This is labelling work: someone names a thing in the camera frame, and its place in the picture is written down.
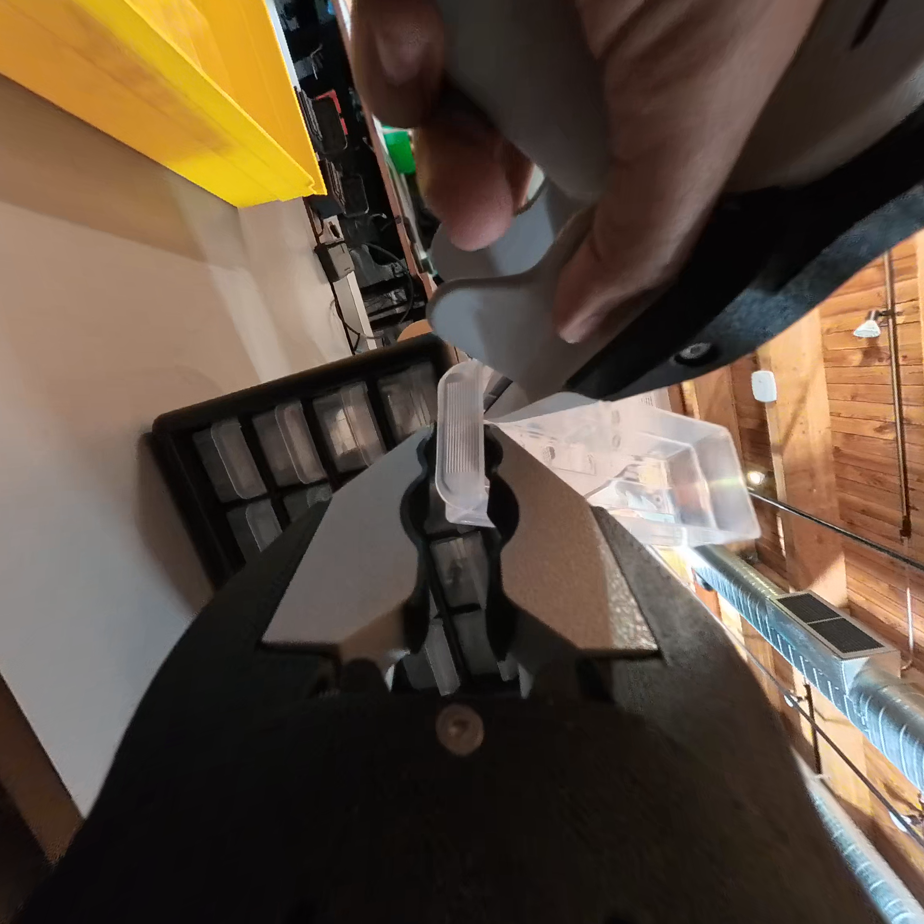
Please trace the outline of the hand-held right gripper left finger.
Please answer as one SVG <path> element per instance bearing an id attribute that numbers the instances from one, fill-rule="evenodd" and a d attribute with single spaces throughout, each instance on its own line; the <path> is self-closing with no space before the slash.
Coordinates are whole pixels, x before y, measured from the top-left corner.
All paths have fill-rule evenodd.
<path id="1" fill-rule="evenodd" d="M 390 668 L 422 645 L 429 601 L 404 510 L 425 479 L 426 426 L 332 498 L 261 642 Z"/>

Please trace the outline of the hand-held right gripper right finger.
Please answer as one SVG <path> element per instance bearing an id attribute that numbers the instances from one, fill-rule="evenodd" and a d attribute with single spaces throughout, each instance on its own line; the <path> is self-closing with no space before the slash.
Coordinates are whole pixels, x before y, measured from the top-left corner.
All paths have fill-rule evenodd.
<path id="1" fill-rule="evenodd" d="M 656 657 L 641 606 L 585 498 L 499 428 L 516 525 L 500 552 L 514 657 Z"/>

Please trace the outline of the clear plastic drawer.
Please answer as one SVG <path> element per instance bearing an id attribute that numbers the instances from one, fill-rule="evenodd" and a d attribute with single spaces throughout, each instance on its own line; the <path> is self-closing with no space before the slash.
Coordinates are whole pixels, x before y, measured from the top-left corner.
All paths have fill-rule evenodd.
<path id="1" fill-rule="evenodd" d="M 490 380 L 490 371 L 470 360 L 437 386 L 434 484 L 451 523 L 492 525 L 489 424 L 645 545 L 698 548 L 759 537 L 726 428 L 663 410 L 653 392 L 619 401 L 560 392 L 526 403 L 511 385 L 485 411 Z"/>

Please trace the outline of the black drawer cabinet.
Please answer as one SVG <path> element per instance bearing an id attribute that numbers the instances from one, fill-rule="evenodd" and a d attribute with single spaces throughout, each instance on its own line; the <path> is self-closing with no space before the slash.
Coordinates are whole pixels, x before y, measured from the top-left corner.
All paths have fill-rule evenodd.
<path id="1" fill-rule="evenodd" d="M 334 501 L 346 537 L 308 578 L 323 616 L 358 605 L 349 592 L 398 577 L 413 547 L 411 601 L 430 605 L 422 654 L 408 643 L 411 684 L 455 692 L 517 680 L 491 649 L 491 527 L 456 524 L 434 482 L 438 386 L 459 361 L 434 334 L 357 354 L 159 417 L 148 441 L 214 589 L 258 561 L 294 524 Z"/>

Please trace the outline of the white desk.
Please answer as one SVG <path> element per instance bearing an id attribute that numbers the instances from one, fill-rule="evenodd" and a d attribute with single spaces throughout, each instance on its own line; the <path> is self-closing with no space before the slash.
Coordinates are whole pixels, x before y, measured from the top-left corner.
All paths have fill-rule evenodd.
<path id="1" fill-rule="evenodd" d="M 303 201 L 238 210 L 1 104 L 2 674 L 85 814 L 211 592 L 143 434 L 349 347 Z"/>

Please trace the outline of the person's left hand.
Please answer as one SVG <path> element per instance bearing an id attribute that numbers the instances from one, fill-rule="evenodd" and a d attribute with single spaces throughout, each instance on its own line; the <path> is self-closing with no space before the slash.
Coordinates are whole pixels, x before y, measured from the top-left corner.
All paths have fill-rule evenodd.
<path id="1" fill-rule="evenodd" d="M 560 337 L 587 339 L 676 271 L 822 2 L 575 2 L 603 78 L 605 192 L 560 271 Z M 353 74 L 388 125 L 414 130 L 424 201 L 456 247 L 496 241 L 531 166 L 481 114 L 449 102 L 433 2 L 355 2 Z"/>

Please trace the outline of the rows of small cabinet drawers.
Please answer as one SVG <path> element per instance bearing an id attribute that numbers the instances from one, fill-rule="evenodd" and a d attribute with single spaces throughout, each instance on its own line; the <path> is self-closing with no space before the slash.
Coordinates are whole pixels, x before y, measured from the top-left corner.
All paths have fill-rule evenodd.
<path id="1" fill-rule="evenodd" d="M 216 589 L 294 522 L 328 502 L 386 450 L 436 422 L 437 384 L 449 361 L 430 351 L 416 359 L 353 357 L 196 406 L 194 422 L 171 439 L 169 468 L 193 544 Z M 424 532 L 440 582 L 433 619 L 442 622 L 434 652 L 453 644 L 472 677 L 517 679 L 498 663 L 483 606 L 487 551 L 479 530 L 451 523 L 430 485 Z"/>

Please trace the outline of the black vent grille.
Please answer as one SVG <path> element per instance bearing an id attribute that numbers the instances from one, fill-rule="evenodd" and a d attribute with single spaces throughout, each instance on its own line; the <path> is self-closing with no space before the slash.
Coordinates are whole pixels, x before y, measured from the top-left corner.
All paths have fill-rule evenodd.
<path id="1" fill-rule="evenodd" d="M 843 660 L 897 653 L 894 646 L 813 591 L 785 593 L 775 603 Z"/>

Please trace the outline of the black equipment shelf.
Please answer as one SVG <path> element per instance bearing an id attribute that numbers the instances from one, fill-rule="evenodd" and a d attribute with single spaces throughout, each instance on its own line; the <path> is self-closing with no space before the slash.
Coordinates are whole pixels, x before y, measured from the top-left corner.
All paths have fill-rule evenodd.
<path id="1" fill-rule="evenodd" d="M 438 282 L 430 249 L 437 222 L 417 173 L 393 168 L 382 124 L 367 110 L 351 63 L 350 2 L 275 2 L 295 91 L 325 185 L 307 198 L 328 237 L 343 241 L 372 337 L 339 309 L 353 352 L 390 346 L 415 321 Z"/>

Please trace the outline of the yellow plastic bin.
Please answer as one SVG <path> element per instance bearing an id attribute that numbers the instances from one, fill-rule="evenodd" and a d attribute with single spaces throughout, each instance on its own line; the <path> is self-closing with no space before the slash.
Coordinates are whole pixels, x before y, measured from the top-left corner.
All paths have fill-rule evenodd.
<path id="1" fill-rule="evenodd" d="M 238 208 L 327 193 L 274 2 L 3 1 L 1 70 Z"/>

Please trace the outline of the silver ventilation duct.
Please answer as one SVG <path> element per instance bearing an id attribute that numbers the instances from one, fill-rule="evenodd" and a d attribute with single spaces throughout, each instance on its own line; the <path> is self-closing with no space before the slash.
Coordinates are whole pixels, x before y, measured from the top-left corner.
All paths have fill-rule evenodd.
<path id="1" fill-rule="evenodd" d="M 733 637 L 887 919 L 922 921 L 922 690 L 898 653 L 843 660 L 775 600 L 787 592 L 720 547 L 684 551 L 683 575 Z"/>

